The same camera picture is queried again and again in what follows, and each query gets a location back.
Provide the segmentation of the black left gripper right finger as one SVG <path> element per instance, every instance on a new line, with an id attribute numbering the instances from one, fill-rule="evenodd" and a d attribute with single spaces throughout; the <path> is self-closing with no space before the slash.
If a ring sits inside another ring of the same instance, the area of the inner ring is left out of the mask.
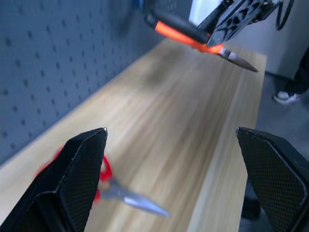
<path id="1" fill-rule="evenodd" d="M 238 127 L 249 182 L 275 232 L 309 232 L 309 162 L 285 139 Z"/>

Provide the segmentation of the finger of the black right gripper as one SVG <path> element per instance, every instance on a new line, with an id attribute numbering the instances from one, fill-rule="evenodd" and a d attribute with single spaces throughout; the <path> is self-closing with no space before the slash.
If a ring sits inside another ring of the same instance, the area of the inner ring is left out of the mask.
<path id="1" fill-rule="evenodd" d="M 198 29 L 205 33 L 213 33 L 220 17 L 226 12 L 232 12 L 236 9 L 238 0 L 219 0 L 215 9 L 198 25 Z"/>
<path id="2" fill-rule="evenodd" d="M 209 33 L 208 45 L 217 45 L 236 36 L 247 25 L 264 20 L 278 6 L 278 0 L 238 0 L 236 9 L 224 13 Z"/>

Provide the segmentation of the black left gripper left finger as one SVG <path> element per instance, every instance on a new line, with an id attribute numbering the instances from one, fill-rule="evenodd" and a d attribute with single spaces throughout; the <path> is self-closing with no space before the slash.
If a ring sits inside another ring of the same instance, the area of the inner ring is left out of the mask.
<path id="1" fill-rule="evenodd" d="M 69 139 L 32 181 L 0 232 L 84 232 L 100 177 L 107 129 Z"/>

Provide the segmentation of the orange and black pliers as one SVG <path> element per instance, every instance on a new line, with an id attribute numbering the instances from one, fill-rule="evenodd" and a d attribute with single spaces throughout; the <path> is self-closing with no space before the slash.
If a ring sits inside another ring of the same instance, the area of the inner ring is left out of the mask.
<path id="1" fill-rule="evenodd" d="M 201 53 L 218 55 L 249 71 L 258 72 L 249 62 L 226 49 L 223 43 L 208 45 L 210 40 L 208 33 L 176 15 L 160 10 L 151 10 L 144 16 L 144 20 L 148 26 L 167 38 L 188 45 Z"/>

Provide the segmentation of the grey pegboard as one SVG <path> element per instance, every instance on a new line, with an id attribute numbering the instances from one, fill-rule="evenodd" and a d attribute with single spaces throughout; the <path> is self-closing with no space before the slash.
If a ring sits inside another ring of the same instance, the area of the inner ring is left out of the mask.
<path id="1" fill-rule="evenodd" d="M 162 40 L 139 2 L 192 1 L 0 0 L 0 165 Z"/>

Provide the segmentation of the person's dark trouser leg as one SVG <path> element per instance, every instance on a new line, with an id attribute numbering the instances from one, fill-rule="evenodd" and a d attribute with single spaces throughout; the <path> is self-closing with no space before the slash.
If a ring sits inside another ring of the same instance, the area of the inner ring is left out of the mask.
<path id="1" fill-rule="evenodd" d="M 309 46 L 304 53 L 293 80 L 287 82 L 284 91 L 303 94 L 309 89 Z"/>

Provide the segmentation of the white and black sneaker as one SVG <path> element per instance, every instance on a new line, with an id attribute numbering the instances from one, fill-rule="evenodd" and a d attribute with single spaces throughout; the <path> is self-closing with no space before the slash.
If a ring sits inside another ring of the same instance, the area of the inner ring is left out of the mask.
<path id="1" fill-rule="evenodd" d="M 279 91 L 273 95 L 273 100 L 279 104 L 287 105 L 298 101 L 300 97 L 300 94 Z"/>

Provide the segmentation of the red handled scissors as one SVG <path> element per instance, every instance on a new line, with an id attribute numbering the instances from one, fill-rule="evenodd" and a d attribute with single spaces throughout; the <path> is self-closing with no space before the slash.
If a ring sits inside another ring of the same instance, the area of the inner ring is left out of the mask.
<path id="1" fill-rule="evenodd" d="M 88 209 L 91 209 L 93 202 L 104 199 L 118 199 L 123 201 L 125 204 L 128 204 L 132 207 L 135 207 L 140 210 L 147 211 L 149 213 L 169 217 L 170 213 L 165 210 L 163 207 L 159 206 L 152 200 L 132 192 L 128 189 L 125 189 L 120 185 L 118 180 L 113 177 L 111 166 L 104 156 L 104 145 L 96 145 L 94 146 L 95 152 L 98 153 L 100 157 L 102 157 L 102 163 L 104 165 L 104 171 L 100 172 L 99 175 L 99 183 L 108 184 L 107 189 L 103 189 L 98 186 L 97 191 L 94 192 L 94 187 L 90 187 L 90 193 L 86 196 L 82 196 L 81 198 L 75 200 L 73 205 L 81 207 L 86 206 Z"/>

